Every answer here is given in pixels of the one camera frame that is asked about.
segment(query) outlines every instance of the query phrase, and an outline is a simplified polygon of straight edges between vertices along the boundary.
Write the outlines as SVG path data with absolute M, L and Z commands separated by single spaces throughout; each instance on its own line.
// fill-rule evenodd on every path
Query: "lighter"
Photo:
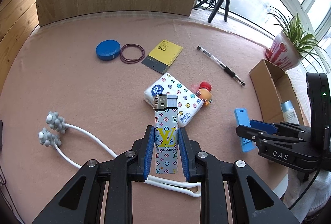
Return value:
M 156 95 L 154 101 L 155 172 L 174 174 L 178 165 L 177 95 Z

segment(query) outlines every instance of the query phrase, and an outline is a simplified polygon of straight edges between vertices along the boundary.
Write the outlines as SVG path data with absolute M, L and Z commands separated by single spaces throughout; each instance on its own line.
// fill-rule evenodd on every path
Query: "blue round container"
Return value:
M 97 45 L 95 49 L 100 60 L 109 61 L 116 58 L 120 54 L 121 46 L 115 40 L 105 40 Z

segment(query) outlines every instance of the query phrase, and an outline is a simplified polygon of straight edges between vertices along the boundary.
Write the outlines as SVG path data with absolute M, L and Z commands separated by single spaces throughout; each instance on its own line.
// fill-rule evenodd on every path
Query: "rubber band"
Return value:
M 128 58 L 125 58 L 123 56 L 123 51 L 128 48 L 128 47 L 136 47 L 136 48 L 139 48 L 140 51 L 141 51 L 141 57 L 139 59 L 128 59 Z M 126 44 L 124 45 L 123 47 L 121 47 L 121 50 L 120 50 L 120 58 L 121 58 L 121 61 L 124 62 L 124 63 L 137 63 L 137 62 L 140 62 L 143 58 L 145 57 L 145 50 L 143 49 L 142 46 L 140 45 L 137 45 L 137 44 Z

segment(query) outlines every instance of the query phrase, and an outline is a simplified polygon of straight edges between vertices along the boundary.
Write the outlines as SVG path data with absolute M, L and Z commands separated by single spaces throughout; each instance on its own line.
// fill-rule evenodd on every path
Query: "potted plant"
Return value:
M 278 23 L 274 25 L 282 27 L 282 31 L 275 37 L 271 49 L 265 50 L 267 59 L 285 71 L 298 66 L 302 59 L 306 59 L 311 64 L 307 59 L 307 55 L 310 55 L 321 66 L 317 59 L 322 58 L 312 50 L 323 48 L 318 45 L 318 41 L 313 34 L 304 31 L 298 14 L 289 20 L 278 9 L 271 6 L 270 8 L 273 13 L 267 14 L 272 15 L 277 20 Z

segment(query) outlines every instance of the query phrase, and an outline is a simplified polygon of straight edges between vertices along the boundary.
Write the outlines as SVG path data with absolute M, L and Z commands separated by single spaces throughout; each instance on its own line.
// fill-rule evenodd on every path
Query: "white bottle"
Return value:
M 281 103 L 284 121 L 294 124 L 299 124 L 299 120 L 297 118 L 297 114 L 295 113 L 294 107 L 291 101 L 286 101 Z

